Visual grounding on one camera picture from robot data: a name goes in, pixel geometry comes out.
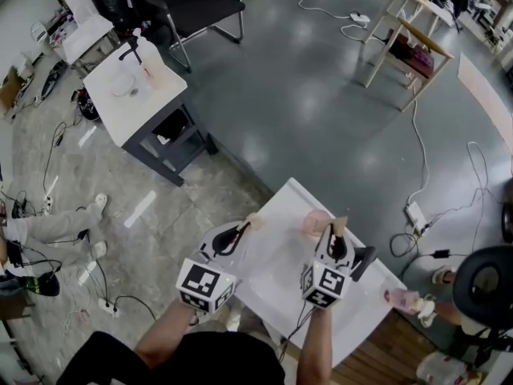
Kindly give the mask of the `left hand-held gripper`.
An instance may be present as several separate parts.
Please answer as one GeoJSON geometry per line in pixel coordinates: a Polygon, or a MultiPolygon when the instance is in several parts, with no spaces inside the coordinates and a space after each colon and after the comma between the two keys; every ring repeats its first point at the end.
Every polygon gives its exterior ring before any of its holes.
{"type": "Polygon", "coordinates": [[[204,314],[215,314],[248,275],[248,242],[264,224],[252,213],[207,231],[181,266],[176,281],[180,301],[204,314]]]}

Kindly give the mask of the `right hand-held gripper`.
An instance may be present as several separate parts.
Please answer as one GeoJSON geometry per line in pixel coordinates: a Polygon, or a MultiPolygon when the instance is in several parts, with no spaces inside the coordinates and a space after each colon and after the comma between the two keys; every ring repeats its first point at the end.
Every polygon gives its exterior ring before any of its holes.
{"type": "Polygon", "coordinates": [[[301,274],[301,298],[316,308],[329,309],[349,288],[355,252],[344,235],[347,222],[339,217],[325,227],[301,274]]]}

